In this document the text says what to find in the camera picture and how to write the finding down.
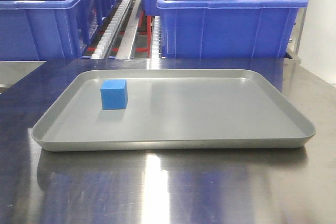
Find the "bin rim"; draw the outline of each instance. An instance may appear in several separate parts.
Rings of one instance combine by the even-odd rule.
[[[307,0],[157,0],[159,9],[259,9],[307,7]]]
[[[71,9],[81,0],[35,1],[15,0],[0,1],[0,10],[8,9]]]

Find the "metal tray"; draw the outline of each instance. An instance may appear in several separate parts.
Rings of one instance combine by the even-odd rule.
[[[104,80],[127,79],[125,110],[102,110]],[[94,70],[80,74],[31,131],[49,151],[296,148],[313,124],[249,70]]]

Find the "table surface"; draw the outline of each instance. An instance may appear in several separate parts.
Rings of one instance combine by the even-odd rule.
[[[29,138],[84,71],[213,68],[261,73],[316,135],[297,149],[60,153]],[[0,223],[336,223],[335,129],[336,89],[295,60],[49,61],[0,95]]]

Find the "foam cube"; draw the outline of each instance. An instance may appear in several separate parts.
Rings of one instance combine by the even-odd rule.
[[[126,80],[106,80],[100,88],[103,110],[126,109],[128,102]]]

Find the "white wall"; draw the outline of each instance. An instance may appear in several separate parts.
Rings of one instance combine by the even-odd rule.
[[[309,0],[298,56],[301,65],[336,83],[336,0]]]

